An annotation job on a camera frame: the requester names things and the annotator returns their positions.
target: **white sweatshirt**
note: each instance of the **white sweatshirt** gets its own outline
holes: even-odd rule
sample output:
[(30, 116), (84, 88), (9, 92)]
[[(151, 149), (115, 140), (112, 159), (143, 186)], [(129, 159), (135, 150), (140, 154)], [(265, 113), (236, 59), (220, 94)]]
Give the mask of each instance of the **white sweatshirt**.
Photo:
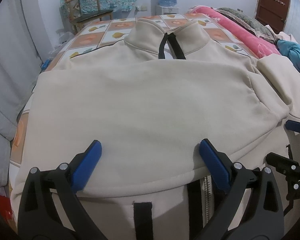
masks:
[[(15, 215), (32, 167), (69, 163), (94, 139), (102, 156), (78, 193), (92, 198), (137, 199), (202, 179), (209, 172), (196, 146), (204, 138), (247, 166), (275, 149), (286, 154), (281, 121), (300, 121), (300, 74), (289, 59), (229, 51), (195, 21), (174, 30), (186, 60), (158, 59), (164, 33), (140, 19), (123, 41), (39, 76), (11, 196)], [(277, 126), (278, 140), (266, 140)], [(256, 147), (259, 158), (249, 154)]]

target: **pillow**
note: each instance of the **pillow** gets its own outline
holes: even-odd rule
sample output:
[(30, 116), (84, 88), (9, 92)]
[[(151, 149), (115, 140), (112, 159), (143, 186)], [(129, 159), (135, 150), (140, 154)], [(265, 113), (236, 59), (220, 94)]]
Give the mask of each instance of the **pillow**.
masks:
[(300, 44), (292, 41), (278, 40), (277, 46), (281, 55), (288, 57), (300, 73)]
[(242, 12), (233, 10), (231, 8), (219, 8), (216, 11), (223, 14), (235, 23), (241, 25), (244, 29), (257, 36), (258, 38), (263, 38), (264, 40), (275, 44), (275, 39), (272, 36), (272, 33), (256, 19), (250, 18)]

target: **plastic bag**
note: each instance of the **plastic bag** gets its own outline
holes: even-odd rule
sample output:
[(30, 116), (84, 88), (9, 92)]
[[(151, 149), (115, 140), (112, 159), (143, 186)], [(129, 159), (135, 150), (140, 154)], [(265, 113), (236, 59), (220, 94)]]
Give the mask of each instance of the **plastic bag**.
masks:
[(73, 33), (71, 32), (66, 32), (64, 33), (62, 36), (60, 36), (59, 41), (58, 41), (58, 45), (55, 46), (55, 50), (49, 53), (49, 59), (53, 60), (58, 53), (63, 49), (63, 47), (74, 38)]

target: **chair backrest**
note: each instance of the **chair backrest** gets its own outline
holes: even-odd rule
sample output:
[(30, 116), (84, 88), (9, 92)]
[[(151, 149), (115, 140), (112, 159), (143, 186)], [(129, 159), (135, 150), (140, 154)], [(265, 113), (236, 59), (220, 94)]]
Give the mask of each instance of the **chair backrest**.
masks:
[[(75, 18), (82, 15), (81, 7), (80, 7), (80, 0), (77, 0), (73, 3), (73, 1), (76, 0), (65, 0), (65, 4), (69, 6), (69, 19), (70, 21), (74, 20)], [(98, 11), (100, 11), (100, 1), (97, 0), (97, 7)]]

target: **bed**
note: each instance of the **bed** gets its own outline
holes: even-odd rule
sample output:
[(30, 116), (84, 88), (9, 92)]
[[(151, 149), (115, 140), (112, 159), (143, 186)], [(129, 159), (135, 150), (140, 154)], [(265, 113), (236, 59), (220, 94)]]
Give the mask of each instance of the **bed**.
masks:
[[(273, 44), (261, 38), (257, 38), (249, 32), (246, 33), (243, 28), (226, 17), (223, 18), (218, 12), (214, 14), (213, 9), (210, 9), (211, 11), (207, 10), (206, 13), (203, 14), (199, 11), (200, 8), (201, 7), (195, 8), (194, 11), (187, 14), (151, 16), (145, 18), (158, 23), (167, 31), (171, 28), (182, 26), (188, 21), (198, 20), (199, 24), (213, 40), (235, 53), (255, 58), (261, 58), (272, 53), (280, 54)], [(68, 58), (88, 53), (96, 48), (112, 45), (122, 40), (135, 26), (136, 20), (136, 18), (128, 18), (91, 22), (63, 47), (45, 71), (53, 71), (58, 63)], [(22, 163), (27, 122), (29, 113), (31, 112), (33, 96), (32, 94), (21, 114), (18, 130), (13, 140), (9, 170), (10, 192), (15, 186), (15, 178)]]

